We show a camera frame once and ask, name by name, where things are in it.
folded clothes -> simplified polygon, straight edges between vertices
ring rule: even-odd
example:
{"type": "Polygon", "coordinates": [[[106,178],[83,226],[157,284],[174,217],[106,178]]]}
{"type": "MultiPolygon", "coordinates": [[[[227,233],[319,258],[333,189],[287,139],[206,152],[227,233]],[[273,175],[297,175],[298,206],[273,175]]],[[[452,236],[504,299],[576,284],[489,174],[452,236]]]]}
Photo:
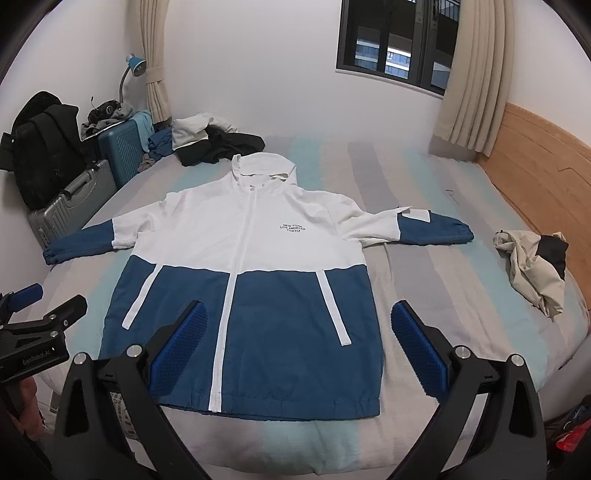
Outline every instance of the folded clothes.
{"type": "Polygon", "coordinates": [[[561,232],[538,235],[525,230],[500,231],[495,248],[511,259],[509,280],[534,307],[550,318],[564,311],[564,273],[569,247],[561,232]]]}
{"type": "Polygon", "coordinates": [[[150,158],[155,161],[173,154],[173,129],[172,127],[160,130],[148,139],[150,158]]]}

white cloth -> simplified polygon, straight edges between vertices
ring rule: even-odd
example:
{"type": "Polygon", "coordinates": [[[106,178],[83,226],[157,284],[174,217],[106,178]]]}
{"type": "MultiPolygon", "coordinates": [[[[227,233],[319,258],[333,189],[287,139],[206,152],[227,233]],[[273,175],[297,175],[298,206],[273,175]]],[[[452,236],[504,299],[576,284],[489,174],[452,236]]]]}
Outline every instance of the white cloth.
{"type": "Polygon", "coordinates": [[[173,120],[173,150],[206,140],[205,128],[210,125],[227,133],[236,131],[228,120],[210,113],[198,113],[188,118],[179,118],[173,120]]]}
{"type": "MultiPolygon", "coordinates": [[[[561,232],[552,236],[566,241],[561,232]]],[[[536,255],[540,236],[525,230],[500,231],[495,235],[495,248],[511,259],[511,285],[534,307],[550,318],[564,311],[564,280],[554,266],[536,255]]]]}

blue and white jacket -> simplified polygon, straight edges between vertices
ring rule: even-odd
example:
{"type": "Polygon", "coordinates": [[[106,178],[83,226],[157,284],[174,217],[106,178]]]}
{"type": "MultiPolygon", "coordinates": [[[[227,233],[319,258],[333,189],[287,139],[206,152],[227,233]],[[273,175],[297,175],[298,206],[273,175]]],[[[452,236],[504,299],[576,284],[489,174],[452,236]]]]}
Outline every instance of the blue and white jacket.
{"type": "Polygon", "coordinates": [[[105,319],[102,356],[144,344],[192,300],[207,331],[160,402],[250,419],[379,414],[382,343],[362,247],[473,239],[459,220],[298,187],[286,158],[232,160],[211,183],[59,239],[48,264],[133,248],[105,319]]]}

red object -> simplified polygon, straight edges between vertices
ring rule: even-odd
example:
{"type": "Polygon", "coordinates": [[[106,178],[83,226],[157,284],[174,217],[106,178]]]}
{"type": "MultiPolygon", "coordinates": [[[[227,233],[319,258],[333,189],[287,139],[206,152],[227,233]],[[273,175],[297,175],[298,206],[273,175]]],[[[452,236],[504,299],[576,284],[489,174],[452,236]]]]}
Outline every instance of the red object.
{"type": "Polygon", "coordinates": [[[557,448],[564,452],[573,453],[589,430],[589,427],[591,427],[591,420],[587,420],[585,423],[579,425],[571,432],[568,432],[558,442],[556,442],[557,448]]]}

bed sheet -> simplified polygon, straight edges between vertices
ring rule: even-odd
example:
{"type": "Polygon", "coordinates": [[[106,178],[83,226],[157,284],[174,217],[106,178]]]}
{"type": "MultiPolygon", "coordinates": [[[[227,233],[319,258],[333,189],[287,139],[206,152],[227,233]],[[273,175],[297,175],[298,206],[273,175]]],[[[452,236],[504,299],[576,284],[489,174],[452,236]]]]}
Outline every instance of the bed sheet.
{"type": "MultiPolygon", "coordinates": [[[[512,289],[506,259],[492,239],[501,229],[527,228],[473,163],[400,151],[376,142],[333,142],[297,137],[266,139],[266,151],[297,166],[298,183],[351,197],[368,212],[399,205],[431,209],[470,225],[467,245],[417,247],[377,245],[364,249],[384,345],[381,414],[353,421],[253,421],[164,408],[189,451],[200,462],[244,472],[298,475],[395,465],[425,428],[437,407],[427,397],[392,333],[389,311],[406,299],[422,320],[452,343],[470,346],[484,358],[505,360],[520,353],[540,388],[574,353],[589,321],[580,291],[566,277],[566,308],[546,318],[512,289]]],[[[221,178],[229,163],[185,168],[170,156],[134,177],[96,214],[90,225],[162,199],[167,192],[221,178]]],[[[110,252],[55,266],[45,296],[30,318],[75,294],[88,300],[88,313],[67,331],[73,356],[97,358],[111,294],[131,251],[110,252]]],[[[43,374],[60,392],[69,365],[43,374]]],[[[478,415],[463,433],[466,444],[478,415]]]]}

